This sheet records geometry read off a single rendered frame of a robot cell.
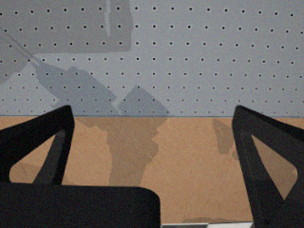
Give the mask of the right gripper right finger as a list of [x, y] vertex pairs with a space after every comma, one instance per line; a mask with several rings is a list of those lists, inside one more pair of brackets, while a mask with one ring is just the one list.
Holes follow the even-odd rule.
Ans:
[[[255, 228], [304, 228], [304, 129], [242, 105], [236, 106], [232, 129]], [[297, 180], [285, 200], [252, 136], [296, 168]]]

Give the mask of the grey flat base plate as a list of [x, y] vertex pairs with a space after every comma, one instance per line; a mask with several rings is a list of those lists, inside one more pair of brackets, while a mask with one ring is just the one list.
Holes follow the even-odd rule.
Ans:
[[0, 0], [0, 117], [304, 118], [304, 0]]

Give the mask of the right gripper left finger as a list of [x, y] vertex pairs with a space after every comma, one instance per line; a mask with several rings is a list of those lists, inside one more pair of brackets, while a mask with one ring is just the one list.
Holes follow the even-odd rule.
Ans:
[[0, 181], [10, 181], [10, 169], [55, 135], [33, 183], [62, 184], [75, 122], [70, 105], [0, 130]]

